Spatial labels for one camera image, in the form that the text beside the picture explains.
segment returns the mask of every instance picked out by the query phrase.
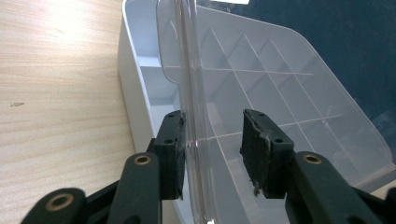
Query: transparent plastic lid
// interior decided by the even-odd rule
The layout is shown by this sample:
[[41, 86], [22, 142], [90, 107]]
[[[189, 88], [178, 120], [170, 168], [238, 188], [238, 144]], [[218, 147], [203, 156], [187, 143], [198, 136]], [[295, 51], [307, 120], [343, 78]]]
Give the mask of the transparent plastic lid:
[[245, 108], [267, 114], [295, 151], [325, 156], [353, 186], [394, 169], [377, 129], [296, 32], [188, 0], [160, 0], [157, 25], [186, 120], [195, 223], [289, 222], [283, 200], [254, 195], [239, 153]]

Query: white object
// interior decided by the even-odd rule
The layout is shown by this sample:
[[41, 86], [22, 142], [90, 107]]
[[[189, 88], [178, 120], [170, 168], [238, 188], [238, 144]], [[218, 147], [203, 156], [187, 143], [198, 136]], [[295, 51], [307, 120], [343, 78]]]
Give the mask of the white object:
[[[156, 0], [126, 0], [120, 33], [119, 71], [136, 151], [145, 151], [163, 116], [180, 108], [176, 26], [163, 18], [160, 63]], [[294, 141], [295, 150], [327, 157], [349, 184], [358, 186], [394, 169], [385, 141], [312, 46], [296, 32], [198, 7], [197, 41], [213, 138], [207, 166], [197, 177], [211, 188], [206, 216], [214, 223], [286, 223], [283, 201], [254, 197], [239, 155], [242, 110], [266, 113]], [[181, 222], [191, 223], [186, 201]]]

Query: light wood surface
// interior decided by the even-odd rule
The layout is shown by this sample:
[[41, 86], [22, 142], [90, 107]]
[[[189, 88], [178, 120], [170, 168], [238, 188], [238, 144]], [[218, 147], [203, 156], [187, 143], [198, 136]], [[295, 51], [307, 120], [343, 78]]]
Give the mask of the light wood surface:
[[89, 195], [134, 153], [117, 72], [121, 0], [0, 1], [0, 223]]

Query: compartment organizer box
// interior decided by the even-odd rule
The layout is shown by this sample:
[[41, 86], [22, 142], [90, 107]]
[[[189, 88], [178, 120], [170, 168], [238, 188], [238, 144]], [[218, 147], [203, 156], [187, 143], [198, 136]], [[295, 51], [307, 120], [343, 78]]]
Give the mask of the compartment organizer box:
[[[137, 152], [146, 150], [163, 116], [183, 109], [175, 2], [183, 1], [123, 2], [119, 72]], [[239, 154], [245, 108], [267, 114], [296, 151], [325, 156], [352, 186], [394, 170], [382, 136], [302, 36], [204, 7], [197, 7], [195, 24], [207, 119], [199, 155], [205, 171], [194, 181], [189, 173], [185, 200], [175, 202], [180, 222], [288, 223], [283, 201], [253, 194]], [[189, 194], [197, 182], [201, 199]], [[204, 202], [205, 214], [194, 206], [191, 211], [190, 200]]]

